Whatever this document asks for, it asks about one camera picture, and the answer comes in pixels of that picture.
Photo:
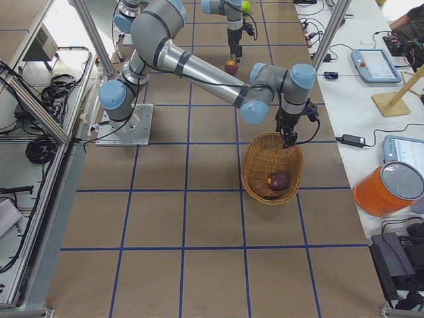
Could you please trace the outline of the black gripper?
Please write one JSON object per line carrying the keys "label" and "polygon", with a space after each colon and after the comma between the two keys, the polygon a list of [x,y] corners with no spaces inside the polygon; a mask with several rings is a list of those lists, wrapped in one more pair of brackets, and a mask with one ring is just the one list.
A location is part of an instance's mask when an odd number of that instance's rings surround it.
{"label": "black gripper", "polygon": [[283,109],[278,109],[275,120],[276,120],[276,132],[282,133],[284,140],[283,148],[289,148],[296,145],[297,133],[295,132],[295,126],[298,124],[302,113],[290,114]]}
{"label": "black gripper", "polygon": [[239,41],[230,40],[229,49],[230,49],[230,56],[231,56],[230,61],[235,62],[234,57],[237,57],[237,63],[240,63],[242,58],[242,46],[239,44]]}

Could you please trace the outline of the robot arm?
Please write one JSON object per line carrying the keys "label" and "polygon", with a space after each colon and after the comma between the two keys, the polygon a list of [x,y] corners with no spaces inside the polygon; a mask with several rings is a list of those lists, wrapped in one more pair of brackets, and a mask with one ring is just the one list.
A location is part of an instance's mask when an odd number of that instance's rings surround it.
{"label": "robot arm", "polygon": [[[129,34],[133,21],[147,6],[148,1],[117,1],[112,28],[117,27],[121,33]],[[226,17],[230,57],[238,64],[242,58],[242,33],[246,32],[257,40],[256,22],[249,15],[249,1],[201,1],[201,9],[205,14]]]}
{"label": "robot arm", "polygon": [[261,123],[271,102],[278,98],[276,132],[280,133],[286,148],[298,144],[294,128],[300,117],[319,122],[317,107],[309,98],[316,79],[313,66],[296,64],[288,70],[257,63],[249,82],[244,83],[174,44],[186,19],[181,1],[152,1],[130,23],[134,46],[131,59],[117,79],[104,83],[99,89],[100,103],[114,133],[138,125],[135,100],[138,91],[147,84],[151,69],[185,78],[230,103],[249,124]]}

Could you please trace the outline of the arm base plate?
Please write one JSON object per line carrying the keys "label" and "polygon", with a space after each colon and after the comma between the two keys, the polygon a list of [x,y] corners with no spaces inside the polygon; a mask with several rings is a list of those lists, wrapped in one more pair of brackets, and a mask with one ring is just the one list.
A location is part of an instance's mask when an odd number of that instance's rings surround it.
{"label": "arm base plate", "polygon": [[107,124],[99,127],[96,145],[148,146],[153,114],[153,103],[137,103],[132,117],[123,128],[117,130],[122,123],[110,121],[107,112],[104,111],[103,120],[107,121]]}

